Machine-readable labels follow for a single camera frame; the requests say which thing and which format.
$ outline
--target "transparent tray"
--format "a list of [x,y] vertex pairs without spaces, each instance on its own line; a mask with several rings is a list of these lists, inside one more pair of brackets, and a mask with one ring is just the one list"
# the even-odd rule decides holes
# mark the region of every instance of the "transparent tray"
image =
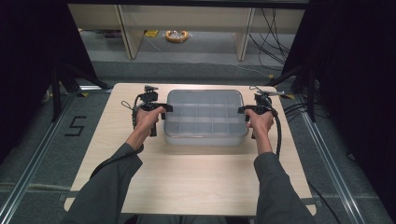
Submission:
[[248,133],[245,115],[237,113],[243,105],[239,91],[174,90],[167,103],[174,108],[164,122],[169,144],[236,146]]

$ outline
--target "gray sleeve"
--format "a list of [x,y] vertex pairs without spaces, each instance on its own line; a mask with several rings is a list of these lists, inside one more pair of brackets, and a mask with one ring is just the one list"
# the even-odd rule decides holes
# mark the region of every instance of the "gray sleeve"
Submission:
[[260,181],[257,223],[315,223],[274,153],[259,155],[254,168]]
[[[131,150],[123,144],[114,155]],[[61,223],[117,223],[131,178],[142,164],[133,155],[103,167],[81,189]]]

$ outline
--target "clear plastic container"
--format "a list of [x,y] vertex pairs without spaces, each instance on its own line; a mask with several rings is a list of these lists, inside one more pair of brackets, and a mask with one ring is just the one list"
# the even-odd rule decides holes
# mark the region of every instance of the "clear plastic container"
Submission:
[[242,95],[233,90],[174,90],[167,103],[173,112],[166,113],[164,132],[172,145],[237,146],[248,128]]

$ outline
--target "yellow object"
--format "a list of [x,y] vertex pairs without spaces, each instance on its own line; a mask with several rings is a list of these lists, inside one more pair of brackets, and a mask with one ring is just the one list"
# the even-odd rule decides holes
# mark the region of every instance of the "yellow object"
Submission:
[[146,37],[157,37],[158,32],[159,32],[158,30],[147,30],[145,32],[145,36]]
[[189,32],[187,31],[166,31],[165,38],[166,40],[174,43],[180,43],[185,41],[189,37]]

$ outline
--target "storage bin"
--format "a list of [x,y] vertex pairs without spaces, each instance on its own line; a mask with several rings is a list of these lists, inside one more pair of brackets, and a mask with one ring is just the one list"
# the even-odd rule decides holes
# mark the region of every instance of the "storage bin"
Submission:
[[173,112],[166,113],[166,142],[188,146],[237,146],[248,128],[242,95],[234,90],[174,90],[167,103]]

